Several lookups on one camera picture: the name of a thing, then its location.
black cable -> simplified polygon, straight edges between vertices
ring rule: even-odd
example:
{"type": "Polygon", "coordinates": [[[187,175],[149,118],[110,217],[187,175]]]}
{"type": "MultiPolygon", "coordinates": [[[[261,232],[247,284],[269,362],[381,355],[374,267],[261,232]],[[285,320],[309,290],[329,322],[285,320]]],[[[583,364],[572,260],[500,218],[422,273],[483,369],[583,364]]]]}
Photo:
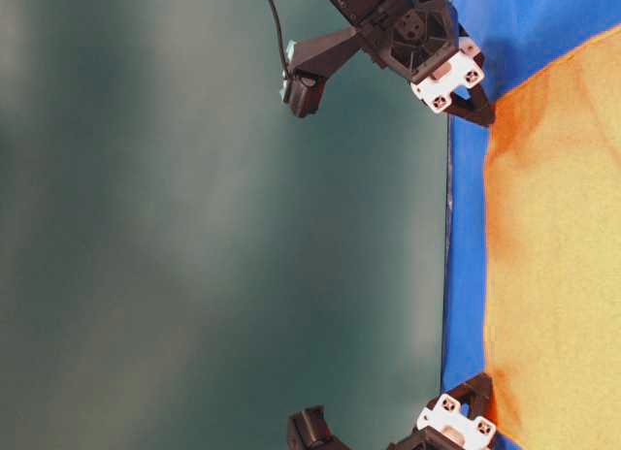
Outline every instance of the black cable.
{"type": "Polygon", "coordinates": [[[276,23],[276,31],[278,33],[278,49],[280,50],[280,62],[282,63],[282,70],[284,71],[284,77],[291,80],[291,74],[287,68],[287,61],[284,57],[284,47],[282,46],[282,30],[280,29],[280,19],[278,18],[278,12],[274,5],[274,0],[268,0],[270,8],[272,9],[272,15],[274,16],[274,22],[276,23]]]}

orange fabric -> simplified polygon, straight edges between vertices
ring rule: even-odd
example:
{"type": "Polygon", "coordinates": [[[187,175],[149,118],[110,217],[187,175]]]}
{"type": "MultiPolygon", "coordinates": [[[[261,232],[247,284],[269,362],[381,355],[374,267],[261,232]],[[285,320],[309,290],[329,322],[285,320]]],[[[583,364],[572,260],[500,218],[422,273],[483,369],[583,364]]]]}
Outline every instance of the orange fabric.
{"type": "Polygon", "coordinates": [[[621,27],[497,105],[485,353],[526,450],[621,444],[621,27]]]}

dark green backdrop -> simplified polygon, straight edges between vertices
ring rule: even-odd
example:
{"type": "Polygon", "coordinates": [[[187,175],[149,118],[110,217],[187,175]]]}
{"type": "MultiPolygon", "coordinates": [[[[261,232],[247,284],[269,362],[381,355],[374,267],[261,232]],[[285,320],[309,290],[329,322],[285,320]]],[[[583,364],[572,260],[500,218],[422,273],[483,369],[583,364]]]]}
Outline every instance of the dark green backdrop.
{"type": "MultiPolygon", "coordinates": [[[[286,38],[343,26],[277,0],[286,38]]],[[[439,387],[445,118],[364,55],[304,121],[265,0],[0,0],[0,447],[359,450],[439,387]]]]}

blue cloth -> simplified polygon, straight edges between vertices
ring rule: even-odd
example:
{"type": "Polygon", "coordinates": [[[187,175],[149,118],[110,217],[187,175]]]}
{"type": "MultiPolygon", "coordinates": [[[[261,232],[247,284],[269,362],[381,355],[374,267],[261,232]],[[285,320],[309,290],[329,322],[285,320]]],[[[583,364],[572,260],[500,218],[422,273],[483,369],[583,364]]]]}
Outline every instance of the blue cloth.
{"type": "MultiPolygon", "coordinates": [[[[453,0],[486,56],[493,100],[590,37],[621,22],[621,0],[453,0]]],[[[442,389],[485,367],[483,163],[488,131],[451,119],[452,229],[446,268],[442,389]]],[[[497,448],[518,448],[500,439],[497,448]]]]}

black 3d-printed part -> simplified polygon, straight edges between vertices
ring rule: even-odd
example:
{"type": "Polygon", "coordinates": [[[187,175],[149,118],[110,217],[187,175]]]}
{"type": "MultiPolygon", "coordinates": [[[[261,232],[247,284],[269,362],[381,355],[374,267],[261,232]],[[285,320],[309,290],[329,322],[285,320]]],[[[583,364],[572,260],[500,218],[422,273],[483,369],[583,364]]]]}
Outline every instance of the black 3d-printed part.
{"type": "Polygon", "coordinates": [[[457,11],[447,0],[411,0],[393,31],[391,55],[420,83],[459,50],[457,11]]]}
{"type": "MultiPolygon", "coordinates": [[[[492,392],[492,378],[482,372],[446,393],[460,404],[466,403],[469,409],[468,419],[474,419],[477,416],[487,416],[492,392]]],[[[429,401],[427,407],[433,409],[439,398],[437,396],[429,401]]]]}
{"type": "Polygon", "coordinates": [[[433,428],[415,430],[410,436],[391,443],[386,450],[464,450],[433,428]]]}
{"type": "Polygon", "coordinates": [[[496,120],[494,107],[489,104],[482,86],[478,84],[473,89],[469,89],[468,92],[470,99],[464,99],[456,93],[451,93],[452,104],[444,111],[482,127],[487,127],[494,123],[496,120]]]}
{"type": "Polygon", "coordinates": [[[289,103],[296,117],[304,118],[309,113],[316,113],[321,102],[321,95],[326,79],[313,74],[296,72],[289,82],[285,102],[289,103]]]}
{"type": "Polygon", "coordinates": [[[360,50],[360,44],[352,27],[307,40],[296,45],[289,67],[328,79],[360,50]]]}
{"type": "Polygon", "coordinates": [[[323,406],[306,408],[287,421],[289,450],[350,450],[332,435],[323,418],[323,406]]]}

